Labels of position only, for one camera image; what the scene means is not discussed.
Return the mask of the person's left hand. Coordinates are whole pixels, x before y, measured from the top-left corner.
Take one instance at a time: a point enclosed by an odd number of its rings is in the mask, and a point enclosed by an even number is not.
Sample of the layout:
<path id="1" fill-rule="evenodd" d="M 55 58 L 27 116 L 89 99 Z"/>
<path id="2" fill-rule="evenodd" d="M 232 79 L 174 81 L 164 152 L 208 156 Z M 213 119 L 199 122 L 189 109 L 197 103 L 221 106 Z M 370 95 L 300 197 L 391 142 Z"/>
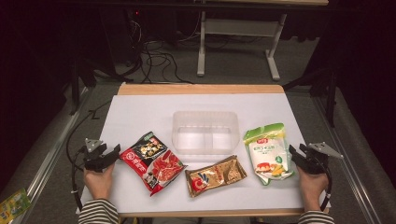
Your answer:
<path id="1" fill-rule="evenodd" d="M 102 173 L 84 170 L 84 182 L 95 200 L 108 200 L 112 188 L 112 174 L 115 164 L 109 165 Z"/>

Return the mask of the green and white packet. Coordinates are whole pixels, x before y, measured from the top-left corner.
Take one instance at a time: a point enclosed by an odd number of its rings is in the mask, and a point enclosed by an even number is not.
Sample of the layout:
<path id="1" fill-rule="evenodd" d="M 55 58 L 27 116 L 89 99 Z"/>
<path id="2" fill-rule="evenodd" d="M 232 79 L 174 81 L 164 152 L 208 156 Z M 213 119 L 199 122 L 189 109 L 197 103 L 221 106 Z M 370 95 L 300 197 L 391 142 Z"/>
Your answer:
<path id="1" fill-rule="evenodd" d="M 290 169 L 290 152 L 283 123 L 273 123 L 248 130 L 243 137 L 254 174 L 264 186 L 272 180 L 294 175 Z"/>

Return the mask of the white metal desk frame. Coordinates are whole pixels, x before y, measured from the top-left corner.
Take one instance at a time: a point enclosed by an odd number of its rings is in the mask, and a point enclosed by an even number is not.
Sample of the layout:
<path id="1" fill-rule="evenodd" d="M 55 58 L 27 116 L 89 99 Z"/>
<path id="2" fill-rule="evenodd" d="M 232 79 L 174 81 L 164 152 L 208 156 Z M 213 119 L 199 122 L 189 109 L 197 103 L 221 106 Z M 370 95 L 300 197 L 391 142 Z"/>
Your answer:
<path id="1" fill-rule="evenodd" d="M 243 35 L 271 37 L 271 48 L 264 51 L 272 80 L 279 81 L 280 74 L 275 61 L 275 52 L 282 34 L 287 15 L 282 14 L 277 21 L 242 21 L 226 19 L 207 19 L 201 13 L 200 47 L 198 51 L 197 76 L 205 75 L 205 36 L 206 35 Z"/>

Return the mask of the person's right hand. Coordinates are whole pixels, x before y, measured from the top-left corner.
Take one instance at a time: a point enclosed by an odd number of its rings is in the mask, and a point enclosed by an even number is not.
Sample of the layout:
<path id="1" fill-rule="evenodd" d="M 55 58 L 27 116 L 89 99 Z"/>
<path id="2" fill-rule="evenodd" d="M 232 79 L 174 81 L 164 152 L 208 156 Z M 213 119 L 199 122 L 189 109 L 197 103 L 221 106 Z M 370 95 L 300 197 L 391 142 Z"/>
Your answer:
<path id="1" fill-rule="evenodd" d="M 300 192 L 305 212 L 320 211 L 319 197 L 329 184 L 325 174 L 311 175 L 298 167 L 300 177 Z"/>

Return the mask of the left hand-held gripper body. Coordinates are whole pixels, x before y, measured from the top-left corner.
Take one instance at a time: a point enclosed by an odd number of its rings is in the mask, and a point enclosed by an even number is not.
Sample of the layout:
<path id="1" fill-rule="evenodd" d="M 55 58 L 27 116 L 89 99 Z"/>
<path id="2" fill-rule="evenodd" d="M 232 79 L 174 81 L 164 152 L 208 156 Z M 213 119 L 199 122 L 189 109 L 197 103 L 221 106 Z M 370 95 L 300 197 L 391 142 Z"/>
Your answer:
<path id="1" fill-rule="evenodd" d="M 83 146 L 84 152 L 84 167 L 86 170 L 95 171 L 102 173 L 107 168 L 105 162 L 105 156 L 99 152 L 99 146 L 103 144 L 102 140 L 96 139 L 85 139 L 85 145 Z"/>

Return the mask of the green yellow packet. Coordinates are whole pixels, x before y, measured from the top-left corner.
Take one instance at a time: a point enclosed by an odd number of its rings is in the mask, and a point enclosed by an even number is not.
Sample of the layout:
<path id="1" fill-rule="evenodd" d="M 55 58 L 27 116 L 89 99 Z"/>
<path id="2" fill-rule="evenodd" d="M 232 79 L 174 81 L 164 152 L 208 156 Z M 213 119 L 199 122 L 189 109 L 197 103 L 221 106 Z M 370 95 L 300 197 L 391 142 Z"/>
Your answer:
<path id="1" fill-rule="evenodd" d="M 9 224 L 31 206 L 25 189 L 19 189 L 0 203 L 0 224 Z"/>

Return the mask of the clear plastic container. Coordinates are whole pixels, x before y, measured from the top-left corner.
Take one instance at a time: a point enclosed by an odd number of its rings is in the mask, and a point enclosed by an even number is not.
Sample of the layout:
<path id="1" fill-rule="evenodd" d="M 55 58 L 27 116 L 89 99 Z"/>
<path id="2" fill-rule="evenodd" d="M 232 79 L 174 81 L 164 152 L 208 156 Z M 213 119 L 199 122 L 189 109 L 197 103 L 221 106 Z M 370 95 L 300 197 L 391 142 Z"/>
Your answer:
<path id="1" fill-rule="evenodd" d="M 229 155 L 240 140 L 238 117 L 227 111 L 177 111 L 172 143 L 182 155 Z"/>

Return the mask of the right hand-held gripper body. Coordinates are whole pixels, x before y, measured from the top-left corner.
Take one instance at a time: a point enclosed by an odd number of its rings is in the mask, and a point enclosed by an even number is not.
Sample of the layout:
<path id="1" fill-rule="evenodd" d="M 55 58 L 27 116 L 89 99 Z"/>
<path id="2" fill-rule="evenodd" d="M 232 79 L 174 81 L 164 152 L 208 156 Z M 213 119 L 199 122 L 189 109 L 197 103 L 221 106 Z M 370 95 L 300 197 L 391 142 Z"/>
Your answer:
<path id="1" fill-rule="evenodd" d="M 310 154 L 305 154 L 308 162 L 307 172 L 312 175 L 324 174 L 328 168 L 330 157 L 340 160 L 344 158 L 343 154 L 337 152 L 325 142 L 310 143 L 307 147 L 311 149 Z"/>

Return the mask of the metal floor rail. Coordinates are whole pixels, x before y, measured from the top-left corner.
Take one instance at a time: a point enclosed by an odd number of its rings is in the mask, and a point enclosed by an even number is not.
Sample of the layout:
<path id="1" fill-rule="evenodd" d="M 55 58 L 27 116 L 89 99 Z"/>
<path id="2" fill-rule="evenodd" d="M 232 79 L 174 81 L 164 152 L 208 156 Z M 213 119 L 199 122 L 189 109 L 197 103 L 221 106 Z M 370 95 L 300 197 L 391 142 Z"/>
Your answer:
<path id="1" fill-rule="evenodd" d="M 77 206 L 71 195 L 71 165 L 64 144 L 81 118 L 82 109 L 72 111 L 70 89 L 64 95 L 65 105 L 35 141 L 0 194 L 5 197 L 24 188 L 31 200 L 31 206 L 11 224 L 74 224 L 77 221 Z"/>
<path id="2" fill-rule="evenodd" d="M 358 173 L 356 172 L 350 158 L 348 157 L 338 133 L 336 132 L 335 128 L 331 126 L 326 117 L 324 105 L 317 97 L 314 97 L 312 101 L 317 108 L 321 119 L 325 122 L 326 128 L 331 136 L 336 151 L 344 156 L 344 158 L 341 159 L 342 169 L 348 184 L 351 187 L 352 192 L 361 208 L 361 211 L 363 212 L 365 220 L 368 224 L 382 224 L 377 212 L 375 211 L 374 205 L 369 198 L 366 187 L 364 187 L 361 179 L 358 177 Z"/>

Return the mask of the red soup base packet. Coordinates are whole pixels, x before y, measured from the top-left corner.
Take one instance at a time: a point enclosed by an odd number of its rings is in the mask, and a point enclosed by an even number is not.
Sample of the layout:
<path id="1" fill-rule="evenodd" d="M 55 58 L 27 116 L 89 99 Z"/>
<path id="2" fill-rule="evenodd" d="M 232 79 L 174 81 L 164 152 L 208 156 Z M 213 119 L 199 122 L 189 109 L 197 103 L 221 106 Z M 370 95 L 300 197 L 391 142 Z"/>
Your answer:
<path id="1" fill-rule="evenodd" d="M 120 158 L 140 176 L 150 195 L 160 192 L 186 168 L 153 132 L 143 135 Z"/>

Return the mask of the black metal stand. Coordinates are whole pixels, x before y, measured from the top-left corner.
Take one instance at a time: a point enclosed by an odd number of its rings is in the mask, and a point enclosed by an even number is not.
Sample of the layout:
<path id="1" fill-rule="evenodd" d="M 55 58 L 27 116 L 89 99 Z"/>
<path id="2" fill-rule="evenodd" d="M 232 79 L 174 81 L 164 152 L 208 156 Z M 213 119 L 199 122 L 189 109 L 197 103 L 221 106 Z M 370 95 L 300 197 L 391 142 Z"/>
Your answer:
<path id="1" fill-rule="evenodd" d="M 331 68 L 321 68 L 314 72 L 303 75 L 299 78 L 282 86 L 284 91 L 291 90 L 294 87 L 310 84 L 309 93 L 311 96 L 326 96 L 325 118 L 333 127 L 333 114 L 335 102 L 337 75 Z"/>
<path id="2" fill-rule="evenodd" d="M 79 107 L 79 82 L 82 81 L 87 88 L 96 86 L 96 79 L 93 74 L 93 66 L 88 59 L 75 58 L 71 64 L 71 92 L 72 92 L 72 110 L 74 115 Z"/>

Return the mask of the black computer tower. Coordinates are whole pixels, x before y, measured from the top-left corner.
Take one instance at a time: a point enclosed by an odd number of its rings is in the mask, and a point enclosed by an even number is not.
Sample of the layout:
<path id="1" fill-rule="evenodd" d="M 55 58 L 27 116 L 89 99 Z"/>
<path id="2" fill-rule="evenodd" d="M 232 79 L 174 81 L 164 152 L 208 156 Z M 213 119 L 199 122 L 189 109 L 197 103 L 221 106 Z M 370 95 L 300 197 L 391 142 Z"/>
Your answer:
<path id="1" fill-rule="evenodd" d="M 127 35 L 132 52 L 132 64 L 137 64 L 144 44 L 145 29 L 142 15 L 138 9 L 127 7 L 124 9 L 127 22 Z"/>

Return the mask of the gold foil packet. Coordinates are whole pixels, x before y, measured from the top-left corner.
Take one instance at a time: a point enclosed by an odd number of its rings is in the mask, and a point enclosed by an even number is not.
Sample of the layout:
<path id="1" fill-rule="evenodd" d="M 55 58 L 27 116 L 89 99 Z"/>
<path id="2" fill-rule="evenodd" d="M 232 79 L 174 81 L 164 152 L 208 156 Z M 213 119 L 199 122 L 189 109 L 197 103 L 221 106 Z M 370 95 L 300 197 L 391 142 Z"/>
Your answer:
<path id="1" fill-rule="evenodd" d="M 210 189 L 236 183 L 248 175 L 237 156 L 232 155 L 204 168 L 186 170 L 185 176 L 189 195 L 194 198 Z"/>

